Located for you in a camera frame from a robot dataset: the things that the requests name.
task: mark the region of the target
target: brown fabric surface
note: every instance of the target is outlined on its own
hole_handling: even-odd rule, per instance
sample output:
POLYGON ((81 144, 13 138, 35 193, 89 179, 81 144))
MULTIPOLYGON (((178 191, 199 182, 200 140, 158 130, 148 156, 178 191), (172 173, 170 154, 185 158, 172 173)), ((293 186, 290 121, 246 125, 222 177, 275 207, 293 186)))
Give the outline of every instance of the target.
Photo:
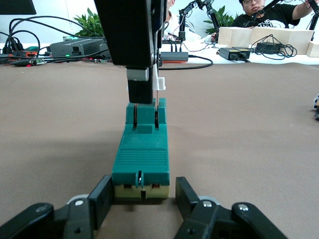
MULTIPOLYGON (((319 66, 227 64, 160 71, 167 90, 170 198, 114 205, 97 238, 171 239, 175 178, 230 209, 256 205, 290 239, 319 235, 319 66)), ((110 174, 125 124, 126 70, 0 65, 0 225, 37 202, 56 209, 110 174)))

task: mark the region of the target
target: gray device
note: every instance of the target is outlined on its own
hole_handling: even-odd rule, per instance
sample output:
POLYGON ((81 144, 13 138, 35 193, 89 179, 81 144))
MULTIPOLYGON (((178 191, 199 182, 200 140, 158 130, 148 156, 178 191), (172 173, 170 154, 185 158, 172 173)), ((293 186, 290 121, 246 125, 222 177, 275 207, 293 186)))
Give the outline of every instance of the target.
POLYGON ((105 58, 111 57, 109 47, 104 39, 100 38, 80 38, 76 40, 66 40, 62 42, 52 43, 50 45, 53 57, 69 56, 85 56, 92 55, 96 52, 105 58))

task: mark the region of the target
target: silver screw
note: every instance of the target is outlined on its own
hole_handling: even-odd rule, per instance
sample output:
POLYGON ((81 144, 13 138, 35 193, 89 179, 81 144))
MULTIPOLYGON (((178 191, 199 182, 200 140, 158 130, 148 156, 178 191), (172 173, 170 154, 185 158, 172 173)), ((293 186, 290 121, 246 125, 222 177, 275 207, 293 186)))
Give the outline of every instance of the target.
POLYGON ((239 204, 238 208, 239 208, 239 210, 244 211, 244 212, 249 210, 249 208, 245 204, 239 204))
POLYGON ((211 208, 211 207, 213 206, 210 201, 203 201, 203 205, 204 205, 204 207, 206 207, 206 208, 211 208))
POLYGON ((82 205, 84 202, 82 200, 78 200, 74 203, 75 206, 80 206, 82 205))

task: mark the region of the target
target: black t-shirt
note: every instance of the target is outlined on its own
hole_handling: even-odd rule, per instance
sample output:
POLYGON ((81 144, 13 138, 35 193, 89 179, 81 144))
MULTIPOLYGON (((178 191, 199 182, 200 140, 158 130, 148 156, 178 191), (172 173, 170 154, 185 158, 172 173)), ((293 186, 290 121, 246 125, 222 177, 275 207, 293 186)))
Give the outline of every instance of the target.
POLYGON ((247 14, 238 16, 231 26, 249 27, 249 26, 271 26, 279 28, 289 28, 288 24, 297 26, 300 19, 293 20, 293 12, 296 5, 276 4, 269 9, 261 18, 256 18, 255 22, 247 14))

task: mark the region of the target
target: green leaves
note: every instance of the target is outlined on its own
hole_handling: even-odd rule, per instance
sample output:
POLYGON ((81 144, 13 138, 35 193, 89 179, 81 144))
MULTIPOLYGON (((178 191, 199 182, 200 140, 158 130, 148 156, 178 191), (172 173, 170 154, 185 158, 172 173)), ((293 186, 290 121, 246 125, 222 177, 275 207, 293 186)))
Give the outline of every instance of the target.
POLYGON ((83 30, 80 30, 75 35, 88 37, 104 36, 99 16, 96 13, 93 13, 89 8, 87 9, 87 12, 88 16, 82 15, 79 17, 76 15, 77 17, 73 18, 83 27, 83 30))
MULTIPOLYGON (((227 13, 225 13, 225 14, 224 13, 225 13, 225 6, 221 7, 218 11, 215 10, 215 15, 216 15, 217 21, 219 23, 219 26, 231 26, 234 19, 236 17, 238 17, 238 14, 236 14, 235 18, 233 18, 232 16, 228 15, 227 13)), ((213 24, 213 22, 211 20, 205 20, 203 22, 213 24)), ((216 32, 216 29, 209 28, 209 29, 206 29, 205 32, 209 33, 209 34, 213 34, 214 32, 216 32)))

